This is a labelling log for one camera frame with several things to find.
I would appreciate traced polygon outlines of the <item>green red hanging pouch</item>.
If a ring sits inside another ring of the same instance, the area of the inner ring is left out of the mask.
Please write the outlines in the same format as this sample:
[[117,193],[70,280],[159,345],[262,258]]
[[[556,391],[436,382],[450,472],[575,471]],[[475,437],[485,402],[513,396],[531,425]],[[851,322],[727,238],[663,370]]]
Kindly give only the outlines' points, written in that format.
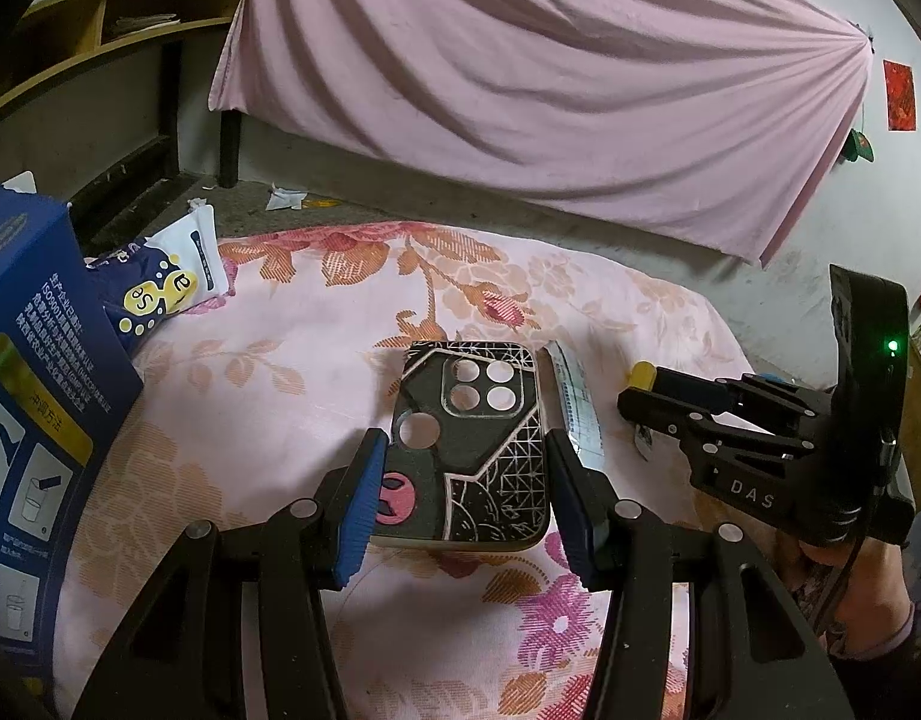
[[847,133],[846,142],[842,145],[841,159],[848,163],[855,163],[857,160],[871,163],[875,160],[874,149],[867,135],[857,128],[851,128]]

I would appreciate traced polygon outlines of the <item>black patterned phone case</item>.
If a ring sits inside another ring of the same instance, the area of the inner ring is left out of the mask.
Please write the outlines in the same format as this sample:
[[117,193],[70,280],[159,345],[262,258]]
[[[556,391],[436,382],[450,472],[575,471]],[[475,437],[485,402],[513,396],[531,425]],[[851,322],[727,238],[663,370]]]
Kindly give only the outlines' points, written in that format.
[[508,341],[405,351],[374,541],[510,553],[550,523],[536,362]]

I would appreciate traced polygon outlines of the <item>white blue cartoon bag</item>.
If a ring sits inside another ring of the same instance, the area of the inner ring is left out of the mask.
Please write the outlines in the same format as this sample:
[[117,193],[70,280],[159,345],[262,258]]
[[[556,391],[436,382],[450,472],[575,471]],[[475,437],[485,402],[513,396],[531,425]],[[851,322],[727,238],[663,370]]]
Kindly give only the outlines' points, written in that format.
[[135,355],[164,320],[229,289],[216,238],[215,208],[197,199],[161,231],[86,265],[113,331]]

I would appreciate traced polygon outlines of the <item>floral pink quilt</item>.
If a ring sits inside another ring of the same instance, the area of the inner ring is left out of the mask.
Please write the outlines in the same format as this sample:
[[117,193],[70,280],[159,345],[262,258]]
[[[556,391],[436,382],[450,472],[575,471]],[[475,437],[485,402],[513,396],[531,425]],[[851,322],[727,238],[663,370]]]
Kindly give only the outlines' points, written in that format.
[[608,600],[582,589],[535,460],[504,439],[529,381],[582,379],[592,463],[661,517],[714,527],[675,450],[643,458],[616,410],[641,361],[736,379],[748,359],[703,296],[597,255],[414,221],[305,227],[220,247],[224,294],[166,320],[143,393],[79,520],[55,700],[71,715],[128,605],[195,520],[266,520],[390,436],[379,543],[323,600],[356,718],[576,718]]

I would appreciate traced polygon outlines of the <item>blue cardboard box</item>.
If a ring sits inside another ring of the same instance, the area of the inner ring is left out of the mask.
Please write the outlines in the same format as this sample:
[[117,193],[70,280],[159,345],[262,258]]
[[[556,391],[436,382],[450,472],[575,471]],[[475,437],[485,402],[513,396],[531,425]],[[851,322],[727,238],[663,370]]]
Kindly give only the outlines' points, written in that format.
[[50,679],[79,517],[141,380],[63,203],[0,185],[0,645]]

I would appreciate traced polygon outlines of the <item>small red white wrapper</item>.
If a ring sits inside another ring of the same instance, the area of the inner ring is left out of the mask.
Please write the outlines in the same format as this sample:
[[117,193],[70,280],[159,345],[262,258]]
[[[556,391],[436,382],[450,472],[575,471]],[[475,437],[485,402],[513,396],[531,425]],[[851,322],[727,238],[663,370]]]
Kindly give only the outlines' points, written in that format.
[[652,429],[638,424],[632,429],[632,444],[645,461],[652,460],[654,457],[654,431]]

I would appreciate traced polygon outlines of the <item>wooden shelf desk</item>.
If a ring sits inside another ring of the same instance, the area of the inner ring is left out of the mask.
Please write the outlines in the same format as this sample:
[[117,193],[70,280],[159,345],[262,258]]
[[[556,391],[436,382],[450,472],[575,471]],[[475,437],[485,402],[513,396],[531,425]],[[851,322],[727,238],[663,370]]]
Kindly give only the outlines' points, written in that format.
[[44,0],[0,34],[0,181],[69,199],[131,153],[177,149],[190,44],[239,0]]

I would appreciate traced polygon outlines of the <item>pink sheet on wall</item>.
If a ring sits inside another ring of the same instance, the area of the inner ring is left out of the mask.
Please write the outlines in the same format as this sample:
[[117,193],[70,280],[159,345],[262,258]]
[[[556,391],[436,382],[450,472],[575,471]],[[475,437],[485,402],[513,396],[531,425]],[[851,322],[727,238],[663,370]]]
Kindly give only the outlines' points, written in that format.
[[766,262],[870,65],[808,0],[241,0],[208,104]]

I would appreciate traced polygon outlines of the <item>grey foil wrapper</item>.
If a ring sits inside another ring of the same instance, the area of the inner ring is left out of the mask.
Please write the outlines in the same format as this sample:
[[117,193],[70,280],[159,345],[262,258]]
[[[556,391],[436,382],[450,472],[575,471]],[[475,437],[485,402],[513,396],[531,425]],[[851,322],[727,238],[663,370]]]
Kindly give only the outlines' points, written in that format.
[[548,341],[543,351],[550,358],[561,422],[572,448],[582,465],[602,470],[605,466],[604,441],[584,369],[579,359],[559,341]]

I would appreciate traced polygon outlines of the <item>red paper wall poster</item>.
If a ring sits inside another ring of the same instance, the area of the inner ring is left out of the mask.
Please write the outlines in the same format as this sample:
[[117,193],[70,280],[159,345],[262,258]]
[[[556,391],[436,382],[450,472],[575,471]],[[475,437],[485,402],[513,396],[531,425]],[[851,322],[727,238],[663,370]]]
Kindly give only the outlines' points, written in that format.
[[913,69],[909,65],[885,60],[885,94],[887,94],[887,124],[895,132],[916,130],[916,88]]

